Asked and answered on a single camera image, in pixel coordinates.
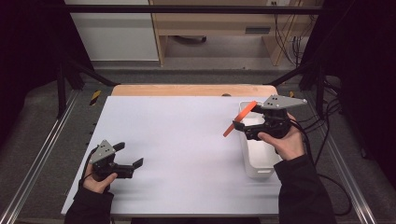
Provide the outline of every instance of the white tabletop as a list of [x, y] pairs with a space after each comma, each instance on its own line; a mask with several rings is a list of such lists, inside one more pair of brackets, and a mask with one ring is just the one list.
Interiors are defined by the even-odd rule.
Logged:
[[280, 182], [245, 172], [237, 131], [223, 137], [242, 101], [266, 97], [109, 96], [76, 179], [90, 151], [106, 139], [125, 142], [115, 162], [144, 164], [132, 179], [116, 179], [111, 213], [127, 217], [229, 217], [277, 214]]

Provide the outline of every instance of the wire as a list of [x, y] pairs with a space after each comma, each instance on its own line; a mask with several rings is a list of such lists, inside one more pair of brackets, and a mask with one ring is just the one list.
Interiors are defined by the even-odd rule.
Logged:
[[303, 52], [300, 52], [301, 42], [306, 34], [308, 34], [308, 32], [312, 30], [312, 28], [314, 27], [314, 22], [317, 18], [314, 15], [309, 15], [309, 19], [311, 20], [311, 22], [309, 22], [308, 25], [305, 26], [300, 35], [294, 36], [292, 40], [291, 45], [293, 50], [293, 56], [295, 57], [294, 64], [296, 66], [300, 65], [299, 60], [302, 59], [304, 55]]
[[318, 129], [318, 128], [320, 128], [321, 126], [323, 126], [323, 124], [325, 123], [325, 121], [324, 120], [321, 120], [321, 119], [319, 119], [319, 120], [317, 120], [317, 122], [315, 122], [315, 123], [313, 123], [313, 124], [317, 124], [317, 123], [319, 123], [321, 121], [321, 123], [319, 124], [319, 125], [317, 125], [316, 127], [314, 127], [313, 125], [312, 126], [310, 126], [309, 128], [312, 128], [311, 130], [306, 130], [306, 133], [312, 133], [313, 131], [315, 131], [316, 129]]
[[304, 128], [294, 119], [290, 120], [290, 124], [295, 128], [297, 128], [303, 134], [305, 147], [306, 147], [306, 154], [308, 155], [309, 160], [311, 160], [312, 164], [314, 164], [314, 157], [312, 156], [311, 144], [309, 143], [309, 138], [306, 132], [304, 131]]
[[321, 146], [320, 146], [320, 148], [319, 148], [318, 155], [317, 155], [317, 158], [316, 158], [315, 163], [314, 163], [315, 166], [318, 165], [318, 161], [319, 161], [319, 159], [320, 159], [320, 155], [321, 155], [321, 153], [322, 153], [322, 151], [323, 151], [324, 145], [325, 145], [325, 143], [326, 143], [327, 137], [329, 136], [329, 132], [330, 132], [330, 122], [329, 122], [329, 115], [328, 115], [329, 106], [330, 106], [330, 104], [331, 104], [332, 102], [334, 102], [334, 101], [336, 101], [336, 100], [338, 100], [338, 99], [334, 99], [334, 100], [332, 100], [331, 102], [329, 102], [329, 103], [327, 104], [327, 107], [326, 107], [325, 121], [326, 121], [326, 124], [327, 124], [327, 130], [326, 130], [326, 134], [325, 134], [325, 136], [324, 136], [324, 139], [323, 139], [323, 141], [322, 141], [322, 144], [321, 144]]
[[82, 181], [85, 181], [85, 179], [86, 179], [88, 176], [90, 176], [90, 175], [93, 175], [93, 173], [90, 173], [90, 174], [86, 175], [86, 176], [82, 179]]
[[[320, 126], [322, 126], [324, 123], [326, 123], [326, 124], [327, 124], [327, 132], [326, 132], [326, 135], [325, 135], [325, 137], [324, 137], [324, 139], [323, 139], [323, 142], [322, 142], [322, 144], [321, 144], [321, 146], [320, 146], [320, 148], [319, 148], [319, 152], [318, 152], [318, 155], [317, 155], [317, 158], [316, 158], [315, 162], [314, 162], [314, 160], [313, 160], [312, 151], [311, 151], [311, 146], [310, 146], [309, 138], [308, 138], [307, 131], [306, 131], [306, 129], [308, 129], [308, 128], [303, 128], [303, 127], [299, 124], [299, 122], [297, 122], [296, 120], [293, 120], [293, 119], [290, 120], [291, 125], [294, 126], [294, 127], [296, 127], [296, 128], [304, 135], [304, 142], [305, 142], [305, 146], [306, 146], [306, 154], [308, 155], [308, 157], [309, 157], [309, 159], [311, 160], [312, 164], [314, 165], [315, 169], [317, 168], [318, 160], [319, 160], [319, 158], [320, 158], [321, 152], [323, 151], [324, 144], [326, 143], [326, 139], [327, 139], [327, 137], [328, 137], [328, 135], [329, 135], [329, 131], [330, 131], [329, 116], [332, 115], [333, 113], [335, 113], [336, 111], [338, 111], [338, 110], [340, 109], [340, 106], [339, 106], [340, 104], [339, 104], [339, 103], [337, 103], [337, 104], [335, 104], [335, 105], [332, 105], [332, 104], [333, 104], [334, 102], [336, 102], [337, 100], [338, 100], [338, 99], [335, 98], [334, 100], [331, 100], [331, 101], [327, 104], [326, 113], [325, 113], [325, 120], [322, 122], [322, 124], [320, 124], [320, 125], [318, 126], [318, 127], [320, 127]], [[311, 118], [306, 119], [306, 120], [303, 120], [303, 121], [309, 121], [309, 120], [311, 120], [311, 119], [314, 118], [314, 117], [318, 117], [318, 115], [314, 115], [314, 116], [312, 116]], [[316, 120], [315, 122], [313, 122], [313, 123], [312, 123], [311, 125], [309, 125], [309, 126], [312, 127], [312, 125], [318, 123], [320, 120], [321, 120], [321, 119]], [[350, 211], [352, 210], [352, 199], [351, 199], [349, 193], [347, 192], [346, 188], [345, 188], [342, 184], [340, 184], [339, 182], [337, 182], [336, 180], [334, 180], [334, 179], [332, 179], [332, 178], [330, 178], [330, 177], [328, 177], [328, 176], [326, 176], [326, 175], [322, 175], [322, 174], [319, 174], [319, 173], [318, 173], [318, 176], [321, 177], [321, 178], [325, 178], [325, 179], [327, 179], [327, 180], [333, 182], [333, 183], [334, 183], [336, 186], [338, 186], [338, 188], [340, 188], [340, 189], [344, 192], [344, 194], [346, 195], [346, 199], [347, 199], [347, 201], [348, 201], [348, 206], [347, 206], [346, 211], [345, 211], [345, 212], [341, 212], [341, 213], [335, 213], [335, 212], [334, 212], [334, 215], [335, 215], [335, 216], [338, 216], [338, 217], [341, 217], [341, 216], [345, 216], [345, 215], [349, 214]]]
[[283, 33], [281, 35], [279, 32], [279, 29], [277, 27], [277, 14], [274, 14], [274, 18], [275, 18], [275, 40], [276, 40], [276, 43], [280, 47], [280, 49], [282, 50], [282, 52], [286, 56], [286, 58], [289, 60], [289, 62], [294, 63], [294, 61], [290, 57], [288, 57], [288, 53], [286, 51], [286, 47], [285, 47], [286, 38], [285, 38], [285, 40], [282, 40]]
[[289, 20], [290, 20], [290, 18], [291, 18], [291, 16], [295, 16], [294, 14], [291, 14], [291, 15], [289, 15], [288, 16], [288, 19], [285, 21], [285, 24], [283, 25], [283, 27], [282, 27], [282, 29], [281, 29], [281, 31], [282, 31], [282, 35], [283, 35], [283, 37], [286, 39], [286, 36], [283, 34], [283, 31], [285, 30], [285, 27], [286, 27], [286, 25], [288, 24], [288, 22], [289, 22]]
[[333, 182], [335, 185], [337, 185], [337, 186], [345, 193], [345, 195], [346, 195], [346, 199], [348, 200], [348, 207], [347, 207], [346, 211], [345, 211], [345, 212], [342, 212], [342, 213], [334, 213], [334, 214], [335, 214], [336, 216], [338, 216], [338, 217], [341, 217], [341, 216], [345, 216], [345, 215], [347, 215], [348, 213], [350, 213], [350, 211], [352, 210], [352, 199], [351, 199], [351, 197], [349, 196], [349, 194], [347, 193], [346, 188], [344, 188], [344, 186], [341, 185], [340, 183], [338, 183], [336, 180], [334, 180], [334, 179], [332, 179], [332, 178], [330, 178], [330, 177], [328, 177], [328, 176], [326, 176], [326, 175], [318, 174], [318, 176], [320, 176], [320, 177], [322, 177], [322, 178], [325, 178], [325, 179], [327, 179], [327, 180], [332, 181], [332, 182]]

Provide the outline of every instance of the floor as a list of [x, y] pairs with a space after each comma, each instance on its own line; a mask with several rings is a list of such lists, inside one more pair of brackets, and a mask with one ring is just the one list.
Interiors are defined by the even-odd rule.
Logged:
[[[295, 67], [286, 58], [280, 66], [272, 66], [265, 46], [259, 37], [241, 38], [238, 36], [208, 36], [202, 43], [194, 39], [173, 37], [170, 39], [163, 66], [155, 63], [138, 62], [134, 66], [127, 63], [94, 63], [97, 72], [104, 77], [121, 83], [243, 83], [264, 84], [283, 76]], [[277, 87], [279, 94], [289, 95], [292, 91], [297, 98], [314, 99], [314, 91], [300, 91], [300, 77], [294, 77]], [[15, 208], [18, 217], [16, 223], [62, 223], [60, 214], [65, 195], [75, 178], [78, 165], [90, 142], [94, 124], [100, 116], [106, 96], [111, 88], [106, 87], [90, 77], [83, 91], [67, 90], [68, 96], [75, 97], [75, 106], [70, 111], [68, 120], [61, 125], [59, 135], [52, 136], [53, 144], [46, 142], [53, 126], [56, 125], [57, 91], [56, 83], [37, 88], [29, 93], [25, 106], [20, 113], [13, 134], [0, 151], [0, 179], [2, 194], [0, 208], [4, 212], [12, 199], [18, 196], [18, 188], [35, 163], [37, 155], [43, 154], [42, 165], [37, 166], [35, 177], [31, 178], [27, 194]], [[92, 94], [101, 90], [96, 105], [91, 106]], [[336, 98], [331, 91], [326, 91], [325, 100]], [[290, 113], [298, 118], [314, 115], [313, 109], [292, 109]], [[346, 216], [338, 217], [339, 223], [396, 223], [396, 192], [382, 175], [375, 161], [361, 157], [359, 143], [354, 138], [347, 120], [341, 113], [334, 113], [331, 118], [331, 138], [320, 158], [319, 170], [340, 183], [345, 179], [345, 170], [339, 170], [340, 161], [334, 152], [341, 154], [352, 179], [344, 183], [346, 188], [356, 187], [352, 192], [354, 209]], [[318, 149], [323, 139], [325, 126], [314, 130], [309, 137], [312, 148]], [[48, 154], [43, 153], [43, 146], [50, 146]], [[334, 210], [342, 212], [347, 209], [347, 199], [343, 191], [333, 183], [323, 180], [328, 189]], [[126, 221], [117, 218], [116, 223]], [[276, 223], [275, 217], [263, 217], [262, 223]]]

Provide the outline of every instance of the orange object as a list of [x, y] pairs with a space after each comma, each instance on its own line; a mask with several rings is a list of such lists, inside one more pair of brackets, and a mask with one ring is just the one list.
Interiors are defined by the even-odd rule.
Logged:
[[[250, 104], [247, 105], [247, 107], [245, 107], [239, 114], [238, 116], [235, 117], [235, 121], [240, 122], [242, 119], [244, 119], [247, 114], [250, 112], [251, 109], [253, 109], [254, 106], [257, 105], [256, 101], [252, 101], [250, 102]], [[227, 135], [233, 131], [233, 124], [230, 125], [230, 127], [228, 127], [228, 129], [225, 131], [225, 133], [223, 134], [224, 137], [227, 137]]]

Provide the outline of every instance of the white container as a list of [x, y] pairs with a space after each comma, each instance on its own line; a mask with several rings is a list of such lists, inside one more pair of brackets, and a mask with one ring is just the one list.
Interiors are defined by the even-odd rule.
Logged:
[[[250, 102], [241, 102], [239, 112], [241, 112]], [[265, 122], [262, 114], [249, 112], [241, 121], [246, 126], [263, 124]], [[279, 155], [275, 153], [273, 146], [254, 139], [247, 140], [245, 133], [239, 132], [242, 152], [244, 155], [245, 170], [251, 178], [268, 178], [274, 173], [274, 165], [281, 161]]]

